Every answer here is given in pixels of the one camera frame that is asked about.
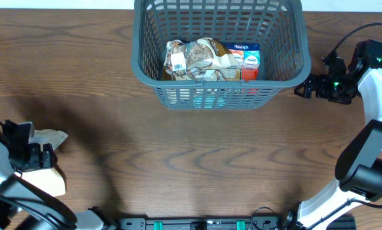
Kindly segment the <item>white resealable pouch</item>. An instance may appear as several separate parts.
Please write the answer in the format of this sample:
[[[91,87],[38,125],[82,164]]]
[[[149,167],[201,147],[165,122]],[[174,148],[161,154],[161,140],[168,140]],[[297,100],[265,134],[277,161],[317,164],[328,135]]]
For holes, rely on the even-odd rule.
[[[37,143],[43,150],[43,145],[50,143],[55,151],[68,138],[68,134],[60,130],[34,130],[34,136],[29,138],[30,143]],[[60,170],[53,168],[41,168],[35,171],[15,171],[21,173],[21,178],[38,187],[51,196],[66,194],[66,183]]]

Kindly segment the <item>orange spaghetti package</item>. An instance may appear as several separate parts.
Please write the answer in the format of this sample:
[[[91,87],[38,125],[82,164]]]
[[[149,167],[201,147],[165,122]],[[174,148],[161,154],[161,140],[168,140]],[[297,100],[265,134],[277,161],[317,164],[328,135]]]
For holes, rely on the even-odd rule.
[[[226,81],[254,81],[257,79],[258,69],[226,68],[220,70],[220,73]]]

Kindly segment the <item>Kleenex tissue multipack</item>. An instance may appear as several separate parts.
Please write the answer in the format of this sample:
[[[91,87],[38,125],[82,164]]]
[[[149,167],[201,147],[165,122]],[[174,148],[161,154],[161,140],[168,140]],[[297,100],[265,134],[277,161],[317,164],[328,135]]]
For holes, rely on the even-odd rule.
[[[231,68],[258,69],[261,64],[260,46],[256,43],[225,43],[233,54],[235,63]]]

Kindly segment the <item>teal wipes packet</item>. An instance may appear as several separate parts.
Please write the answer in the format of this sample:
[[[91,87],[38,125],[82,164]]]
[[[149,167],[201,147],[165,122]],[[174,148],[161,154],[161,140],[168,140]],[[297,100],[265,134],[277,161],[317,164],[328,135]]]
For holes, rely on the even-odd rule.
[[[218,91],[196,91],[192,100],[192,106],[196,109],[213,109],[225,107],[229,93]]]

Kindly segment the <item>beige snack pouch with window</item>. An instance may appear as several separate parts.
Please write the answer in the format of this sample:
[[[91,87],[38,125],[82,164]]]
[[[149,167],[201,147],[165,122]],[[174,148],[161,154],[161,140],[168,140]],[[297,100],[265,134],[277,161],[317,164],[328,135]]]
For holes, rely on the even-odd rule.
[[[223,70],[235,63],[233,54],[223,44],[210,37],[193,42],[172,40],[166,44],[164,66],[167,72]]]

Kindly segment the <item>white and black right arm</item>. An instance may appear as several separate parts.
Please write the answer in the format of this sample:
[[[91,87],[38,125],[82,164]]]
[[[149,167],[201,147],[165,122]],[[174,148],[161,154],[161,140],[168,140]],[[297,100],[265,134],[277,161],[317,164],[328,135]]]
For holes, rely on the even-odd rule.
[[[323,63],[328,73],[309,75],[294,93],[342,105],[359,96],[365,127],[340,154],[334,179],[289,211],[283,229],[327,229],[359,205],[382,209],[382,43],[359,42],[349,65],[335,51]]]

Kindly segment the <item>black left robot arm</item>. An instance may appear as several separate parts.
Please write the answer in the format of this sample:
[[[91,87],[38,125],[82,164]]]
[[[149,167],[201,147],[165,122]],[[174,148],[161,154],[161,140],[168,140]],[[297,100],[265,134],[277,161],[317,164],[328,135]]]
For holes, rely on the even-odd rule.
[[[0,229],[20,211],[29,216],[19,229],[119,229],[97,207],[74,213],[57,199],[66,186],[54,151],[67,137],[32,122],[0,121]]]

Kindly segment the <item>grey plastic laundry basket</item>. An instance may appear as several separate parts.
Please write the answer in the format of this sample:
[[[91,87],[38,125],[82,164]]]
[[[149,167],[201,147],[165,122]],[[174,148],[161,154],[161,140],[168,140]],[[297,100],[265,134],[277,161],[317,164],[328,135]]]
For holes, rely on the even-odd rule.
[[[222,43],[256,43],[261,64],[256,80],[197,82],[161,80],[166,44],[211,37]],[[256,109],[281,89],[301,84],[311,58],[302,4],[296,0],[136,1],[131,66],[171,109],[196,109],[196,91],[228,92],[225,107]]]

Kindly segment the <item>black mounting rail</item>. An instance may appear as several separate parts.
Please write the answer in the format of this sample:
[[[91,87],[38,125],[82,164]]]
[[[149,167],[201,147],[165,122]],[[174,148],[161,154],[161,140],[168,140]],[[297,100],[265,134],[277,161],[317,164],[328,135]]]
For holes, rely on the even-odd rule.
[[[276,215],[253,218],[121,218],[119,228],[124,230],[253,230],[278,229],[282,225]]]

